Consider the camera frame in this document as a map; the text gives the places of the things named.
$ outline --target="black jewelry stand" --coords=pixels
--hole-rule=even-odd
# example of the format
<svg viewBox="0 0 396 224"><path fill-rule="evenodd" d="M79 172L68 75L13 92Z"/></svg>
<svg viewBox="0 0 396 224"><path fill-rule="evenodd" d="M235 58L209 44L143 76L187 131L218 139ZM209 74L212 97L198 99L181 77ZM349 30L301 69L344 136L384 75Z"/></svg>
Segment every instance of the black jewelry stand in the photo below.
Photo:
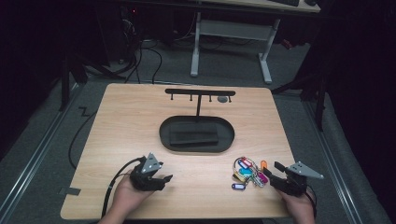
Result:
<svg viewBox="0 0 396 224"><path fill-rule="evenodd" d="M198 95L196 116L173 116L166 119L160 127L160 137L163 145L173 151L181 152L222 152L227 150L234 139L233 125L219 117L200 116L201 100L203 95L228 97L226 101L231 102L231 96L235 91L200 91L166 89L166 93Z"/></svg>

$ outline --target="hand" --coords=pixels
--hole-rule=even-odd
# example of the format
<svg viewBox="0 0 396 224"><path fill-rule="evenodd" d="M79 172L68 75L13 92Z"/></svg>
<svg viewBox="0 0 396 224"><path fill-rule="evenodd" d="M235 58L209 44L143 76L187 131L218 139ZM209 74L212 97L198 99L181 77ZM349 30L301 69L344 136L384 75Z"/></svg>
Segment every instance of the hand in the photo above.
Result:
<svg viewBox="0 0 396 224"><path fill-rule="evenodd" d="M294 219L294 222L297 224L311 224L315 223L314 217L314 208L312 207L311 201L309 201L306 195L302 195L300 197L291 196L285 192L280 190L276 190L283 201L286 203L288 210L291 216ZM311 192L307 192L309 196L313 199L313 195Z"/></svg>
<svg viewBox="0 0 396 224"><path fill-rule="evenodd" d="M127 172L114 192L113 204L99 223L122 223L154 191L141 191L132 186Z"/></svg>

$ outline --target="table top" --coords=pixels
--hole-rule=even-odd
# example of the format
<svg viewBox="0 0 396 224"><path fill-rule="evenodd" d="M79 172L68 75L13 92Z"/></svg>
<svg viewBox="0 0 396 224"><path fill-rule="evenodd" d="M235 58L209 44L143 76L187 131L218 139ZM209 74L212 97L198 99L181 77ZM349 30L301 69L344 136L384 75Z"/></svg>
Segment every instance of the table top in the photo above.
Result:
<svg viewBox="0 0 396 224"><path fill-rule="evenodd" d="M165 89L235 91L229 103L202 97L201 115L221 117L234 128L232 145L221 153L175 152L163 146L159 129L175 115L195 115L197 97L171 96ZM71 188L61 211L65 219L99 218L106 189L128 161L152 152L163 168L154 177L173 175L129 218L248 218L288 217L285 204L269 184L249 183L233 190L233 162L245 156L260 165L266 160L274 175L285 176L274 162L290 165L294 158L272 93L265 88L110 84L82 152ZM133 169L138 163L131 164Z"/></svg>
<svg viewBox="0 0 396 224"><path fill-rule="evenodd" d="M320 12L320 7L318 6L318 4L316 4L314 7L311 7L304 0L300 0L299 6L297 7L292 7L268 0L201 0L201 1L207 3L240 5L244 7L268 7L272 9L282 9L289 11L317 12L317 13Z"/></svg>

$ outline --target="bunch of keys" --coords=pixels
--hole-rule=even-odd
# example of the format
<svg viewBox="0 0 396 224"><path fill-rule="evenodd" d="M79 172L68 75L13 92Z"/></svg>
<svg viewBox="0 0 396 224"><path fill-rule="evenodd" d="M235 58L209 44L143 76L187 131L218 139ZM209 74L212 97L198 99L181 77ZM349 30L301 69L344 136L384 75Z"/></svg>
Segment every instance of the bunch of keys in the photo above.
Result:
<svg viewBox="0 0 396 224"><path fill-rule="evenodd" d="M261 166L266 168L266 162L262 161ZM260 188L268 182L268 178L262 173L262 169L247 157L240 157L233 163L233 178L240 183L232 184L233 189L244 190L246 185L251 181Z"/></svg>

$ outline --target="person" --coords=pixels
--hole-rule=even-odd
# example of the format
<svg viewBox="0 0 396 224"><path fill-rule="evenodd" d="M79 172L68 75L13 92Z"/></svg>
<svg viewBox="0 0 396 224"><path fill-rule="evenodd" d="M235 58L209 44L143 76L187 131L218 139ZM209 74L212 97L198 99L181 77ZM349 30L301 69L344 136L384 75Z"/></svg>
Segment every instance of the person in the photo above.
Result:
<svg viewBox="0 0 396 224"><path fill-rule="evenodd" d="M108 209L106 215L99 221L99 224L121 224L129 214L154 192L135 189L129 178L131 172L132 170L128 171L127 175L117 185L114 192L113 204ZM315 223L312 204L305 195L295 197L280 190L276 191L282 197L296 224Z"/></svg>

